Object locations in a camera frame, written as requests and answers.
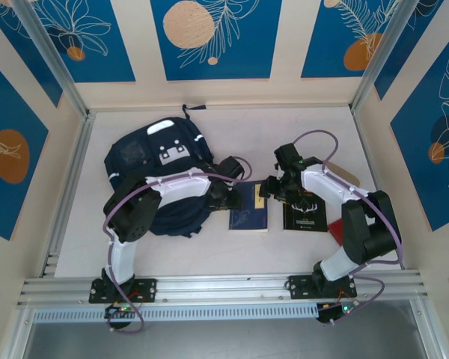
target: book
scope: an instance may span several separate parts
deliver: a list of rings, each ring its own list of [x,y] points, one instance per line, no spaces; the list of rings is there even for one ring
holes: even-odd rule
[[[283,204],[283,229],[327,232],[326,203],[316,194],[305,191],[301,209]]]
[[[230,230],[268,231],[268,201],[259,195],[262,182],[242,182],[235,186],[242,196],[242,208],[230,211]]]

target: navy backpack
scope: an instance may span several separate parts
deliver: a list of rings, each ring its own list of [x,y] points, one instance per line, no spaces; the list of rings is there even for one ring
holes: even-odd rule
[[[112,145],[105,167],[114,190],[131,174],[160,177],[191,167],[213,166],[213,154],[186,109],[183,105],[185,118],[166,117],[129,133]],[[190,237],[201,230],[210,212],[207,196],[184,198],[160,208],[150,231],[158,236]]]

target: white tabletop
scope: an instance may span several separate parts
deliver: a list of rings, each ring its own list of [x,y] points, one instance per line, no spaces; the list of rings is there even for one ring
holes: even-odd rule
[[[275,174],[274,151],[312,129],[336,134],[340,148],[332,161],[354,174],[361,187],[374,190],[358,133],[347,107],[207,109],[190,111],[206,138],[216,162],[229,155],[245,157],[253,166],[250,180]],[[76,196],[58,260],[56,277],[96,277],[106,264],[108,236],[101,228],[103,206],[112,195],[103,160],[111,145],[127,133],[181,111],[100,112],[80,174]],[[324,159],[333,140],[316,134],[303,138],[296,148],[303,157]],[[328,223],[340,210],[327,206]],[[214,212],[198,235],[154,236],[139,240],[135,273],[149,275],[264,274],[311,271],[339,247],[329,233],[283,230],[282,205],[269,200],[267,233],[228,230],[229,212]],[[395,259],[396,254],[388,254]],[[396,269],[399,266],[374,266]]]

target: blue book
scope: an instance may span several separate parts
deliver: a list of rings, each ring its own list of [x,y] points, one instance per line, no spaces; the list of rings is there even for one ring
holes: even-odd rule
[[[242,209],[230,211],[230,230],[268,231],[268,202],[259,195],[261,183],[243,182],[235,186],[242,196]]]

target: red object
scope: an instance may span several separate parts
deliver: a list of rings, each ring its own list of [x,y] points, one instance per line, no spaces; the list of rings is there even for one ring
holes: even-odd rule
[[[336,222],[332,222],[328,228],[336,242],[343,245],[343,221],[338,219]]]

